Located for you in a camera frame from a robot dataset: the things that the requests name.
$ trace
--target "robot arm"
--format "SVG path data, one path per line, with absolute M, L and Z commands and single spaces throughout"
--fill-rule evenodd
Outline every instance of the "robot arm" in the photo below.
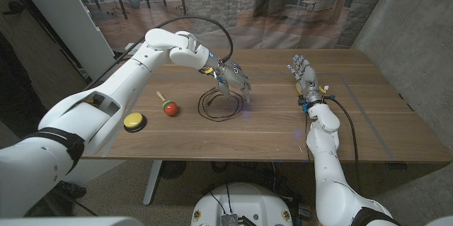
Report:
M 150 30 L 143 46 L 103 84 L 63 99 L 47 112 L 37 133 L 0 150 L 0 217 L 25 215 L 84 152 L 95 154 L 111 140 L 151 73 L 169 61 L 196 69 L 211 67 L 218 71 L 218 80 L 248 95 L 247 76 L 234 71 L 233 63 L 221 63 L 206 47 L 196 47 L 192 34 Z
M 306 100 L 304 109 L 312 120 L 306 143 L 314 156 L 316 214 L 324 226 L 399 225 L 390 212 L 374 200 L 363 198 L 347 183 L 337 155 L 340 121 L 323 102 L 316 72 L 302 55 L 293 58 L 297 88 Z

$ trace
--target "wooden handle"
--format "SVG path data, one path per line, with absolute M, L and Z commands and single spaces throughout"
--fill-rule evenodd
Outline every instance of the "wooden handle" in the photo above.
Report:
M 157 91 L 156 94 L 157 94 L 157 96 L 159 96 L 159 98 L 161 98 L 161 100 L 162 100 L 163 102 L 166 101 L 166 99 L 164 98 L 164 96 L 162 96 L 162 93 L 161 93 L 160 91 Z

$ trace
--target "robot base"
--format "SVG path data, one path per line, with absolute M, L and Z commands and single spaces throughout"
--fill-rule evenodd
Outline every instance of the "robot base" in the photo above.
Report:
M 211 191 L 227 215 L 208 193 L 195 206 L 191 225 L 292 225 L 287 205 L 272 191 L 253 183 L 228 183 L 228 191 L 229 199 L 226 185 Z

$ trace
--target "black cable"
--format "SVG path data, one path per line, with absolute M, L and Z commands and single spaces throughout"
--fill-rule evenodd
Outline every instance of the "black cable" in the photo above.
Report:
M 101 80 L 101 78 L 103 76 L 105 76 L 105 74 L 107 74 L 115 65 L 117 65 L 118 63 L 120 63 L 123 59 L 123 57 L 125 57 L 127 55 L 127 53 L 129 53 L 132 49 L 134 49 L 138 44 L 140 44 L 141 42 L 144 41 L 144 36 L 142 38 L 140 38 L 140 40 L 138 40 L 137 42 L 135 42 L 131 47 L 129 47 L 129 49 L 127 49 L 125 52 L 123 52 L 116 60 L 114 63 L 112 63 L 106 70 L 104 70 L 104 72 L 102 72 L 102 74 L 100 74 L 96 79 L 94 79 L 87 87 L 85 87 L 82 91 L 86 91 L 88 89 L 90 89 L 91 87 L 93 87 L 93 85 L 95 83 L 97 83 L 99 80 Z
M 352 119 L 349 116 L 349 113 L 346 111 L 346 109 L 338 102 L 336 99 L 332 97 L 325 97 L 324 99 L 330 99 L 333 102 L 335 102 L 338 106 L 340 106 L 341 110 L 346 114 L 346 117 L 349 120 L 349 124 L 351 125 L 351 131 L 352 131 L 352 141 L 354 142 L 354 155 L 355 155 L 355 175 L 357 177 L 357 185 L 358 185 L 358 193 L 362 194 L 362 189 L 361 189 L 361 184 L 360 184 L 360 175 L 359 175 L 359 152 L 357 148 L 357 140 L 355 138 L 355 129 L 354 129 L 354 123 L 352 123 Z
M 212 192 L 210 192 L 210 193 L 211 193 L 211 196 L 212 196 L 212 197 L 219 203 L 219 205 L 222 207 L 222 210 L 224 211 L 224 215 L 226 215 L 227 213 L 225 212 L 224 206 L 220 203 L 220 201 L 219 201 L 218 199 L 216 199 L 216 198 L 214 197 L 214 195 L 212 195 Z
M 62 197 L 62 198 L 64 198 L 64 199 L 66 199 L 66 200 L 68 200 L 68 201 L 70 201 L 70 202 L 72 202 L 72 203 L 74 203 L 74 204 L 80 206 L 81 208 L 83 208 L 84 210 L 86 210 L 88 213 L 90 213 L 90 214 L 92 214 L 92 215 L 94 215 L 94 216 L 98 216 L 98 215 L 95 214 L 93 211 L 91 211 L 89 208 L 87 208 L 85 205 L 80 204 L 77 200 L 75 200 L 75 199 L 69 197 L 68 195 L 66 195 L 66 194 L 64 194 L 64 193 L 62 193 L 62 192 L 60 192 L 60 191 L 58 191 L 58 190 L 53 189 L 53 191 L 54 191 L 56 194 L 58 194 L 60 197 Z
M 229 190 L 228 190 L 228 184 L 225 184 L 226 185 L 226 193 L 228 194 L 228 204 L 229 204 L 229 212 L 231 214 L 233 214 L 233 210 L 231 209 L 231 203 L 229 201 Z
M 231 57 L 231 55 L 233 54 L 233 40 L 231 39 L 231 36 L 229 35 L 228 31 L 224 28 L 224 26 L 222 26 L 220 23 L 218 23 L 217 21 L 214 21 L 213 19 L 211 18 L 208 18 L 208 17 L 202 17 L 202 16 L 179 16 L 179 17 L 176 17 L 176 18 L 172 18 L 170 20 L 167 20 L 167 21 L 164 21 L 163 23 L 157 25 L 156 27 L 154 28 L 162 28 L 163 26 L 169 24 L 169 23 L 172 23 L 174 21 L 179 21 L 179 20 L 182 20 L 182 19 L 186 19 L 186 18 L 196 18 L 196 19 L 200 19 L 200 20 L 204 20 L 204 21 L 209 21 L 210 23 L 213 23 L 215 25 L 217 25 L 226 35 L 226 38 L 228 38 L 228 42 L 229 42 L 229 54 L 227 56 L 225 56 L 223 59 L 221 59 L 221 61 L 223 63 L 225 63 L 226 61 L 229 60 L 229 58 Z M 97 83 L 99 80 L 101 80 L 101 78 L 107 74 L 115 65 L 117 65 L 118 63 L 120 63 L 122 61 L 122 59 L 127 55 L 127 53 L 129 53 L 132 49 L 134 49 L 138 44 L 140 44 L 141 42 L 144 41 L 144 36 L 142 36 L 137 42 L 135 42 L 131 47 L 129 47 L 129 49 L 127 49 L 125 52 L 123 52 L 116 60 L 114 63 L 112 63 L 104 72 L 102 72 L 102 74 L 100 74 L 96 79 L 94 79 L 87 87 L 85 87 L 85 89 L 83 89 L 82 91 L 86 91 L 88 89 L 90 89 L 91 87 L 93 87 L 93 85 L 95 83 Z
M 307 157 L 309 158 L 309 162 L 310 162 L 310 151 L 309 151 L 309 146 L 308 144 L 306 143 L 306 139 L 309 137 L 309 133 L 308 133 L 308 129 L 307 129 L 307 126 L 309 124 L 309 117 L 308 117 L 308 112 L 305 112 L 305 146 L 306 146 L 306 155 Z
M 203 117 L 208 120 L 212 120 L 214 122 L 222 122 L 225 120 L 230 120 L 234 118 L 236 115 L 238 115 L 243 108 L 243 98 L 240 94 L 230 91 L 233 94 L 231 95 L 232 98 L 236 99 L 237 105 L 236 109 L 234 109 L 234 112 L 230 115 L 225 115 L 225 116 L 212 116 L 207 112 L 207 108 L 211 105 L 211 103 L 219 96 L 223 96 L 223 94 L 216 94 L 217 92 L 220 92 L 219 89 L 217 88 L 212 88 L 209 91 L 206 91 L 203 95 L 201 95 L 200 99 L 198 100 L 198 113 Z

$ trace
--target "yellow push button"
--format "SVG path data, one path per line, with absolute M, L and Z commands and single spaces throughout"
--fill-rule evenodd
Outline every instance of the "yellow push button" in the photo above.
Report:
M 126 116 L 123 123 L 126 131 L 134 133 L 143 130 L 144 126 L 147 125 L 147 118 L 141 113 L 131 113 Z

